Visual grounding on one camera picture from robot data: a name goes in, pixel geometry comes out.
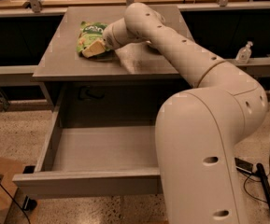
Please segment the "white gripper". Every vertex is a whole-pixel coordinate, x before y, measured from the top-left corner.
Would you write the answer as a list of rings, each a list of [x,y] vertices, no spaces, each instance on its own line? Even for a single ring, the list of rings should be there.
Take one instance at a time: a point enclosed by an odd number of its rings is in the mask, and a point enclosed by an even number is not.
[[[96,40],[86,47],[81,53],[86,58],[91,58],[96,55],[103,54],[109,49],[120,49],[130,43],[138,43],[141,38],[132,34],[126,26],[125,20],[120,19],[110,23],[103,32],[103,41]]]

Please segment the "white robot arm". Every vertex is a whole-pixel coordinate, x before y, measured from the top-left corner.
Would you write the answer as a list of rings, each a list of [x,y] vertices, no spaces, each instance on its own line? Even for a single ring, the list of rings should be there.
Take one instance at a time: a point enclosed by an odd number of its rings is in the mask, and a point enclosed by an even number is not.
[[[103,44],[149,41],[190,88],[168,98],[155,123],[155,145],[169,224],[249,224],[234,145],[263,123],[263,87],[218,55],[179,34],[143,3],[108,25]]]

